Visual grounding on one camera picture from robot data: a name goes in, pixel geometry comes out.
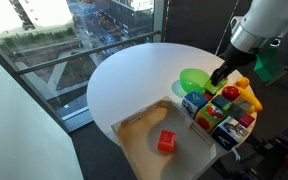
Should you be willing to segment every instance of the table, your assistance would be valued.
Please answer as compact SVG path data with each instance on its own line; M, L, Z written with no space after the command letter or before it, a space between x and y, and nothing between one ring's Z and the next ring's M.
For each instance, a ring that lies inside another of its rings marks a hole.
M118 145L112 124L165 96L180 106L186 94L180 87L180 72L197 68L212 74L222 63L211 53L180 44L148 43L124 49L94 71L87 88L90 113L100 130ZM234 71L227 85L241 76Z

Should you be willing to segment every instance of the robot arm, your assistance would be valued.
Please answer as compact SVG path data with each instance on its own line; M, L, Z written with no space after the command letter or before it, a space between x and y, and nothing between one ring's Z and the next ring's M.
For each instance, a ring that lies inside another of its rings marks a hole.
M256 54L288 29L288 0L253 0L250 10L237 24L225 62L216 69L211 84L217 86L238 66L256 60Z

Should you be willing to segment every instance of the glass window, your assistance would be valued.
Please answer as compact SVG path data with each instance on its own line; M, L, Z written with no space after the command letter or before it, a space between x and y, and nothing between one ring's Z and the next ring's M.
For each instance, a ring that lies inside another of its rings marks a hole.
M141 6L133 0L0 1L0 47L11 63L22 70L152 32L153 4L148 0L136 2L141 2ZM146 42L150 39L24 76L54 111L64 117L85 108L85 87L103 60L124 48Z

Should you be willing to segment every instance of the green cup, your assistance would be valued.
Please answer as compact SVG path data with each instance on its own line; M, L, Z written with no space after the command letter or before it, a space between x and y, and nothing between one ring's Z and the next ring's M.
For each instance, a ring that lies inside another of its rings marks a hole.
M187 93L192 90L202 93L205 90L204 84L209 78L210 75L205 71L195 68L184 69L180 73L181 86Z

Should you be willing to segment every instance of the red block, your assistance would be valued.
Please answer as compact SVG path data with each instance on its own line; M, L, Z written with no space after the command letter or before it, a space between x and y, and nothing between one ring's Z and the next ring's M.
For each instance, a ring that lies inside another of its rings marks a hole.
M161 130L157 148L166 152L173 152L176 134L164 129Z
M245 128L248 128L252 122L254 121L254 118L248 114L244 114L241 118L238 119L238 122L242 124Z

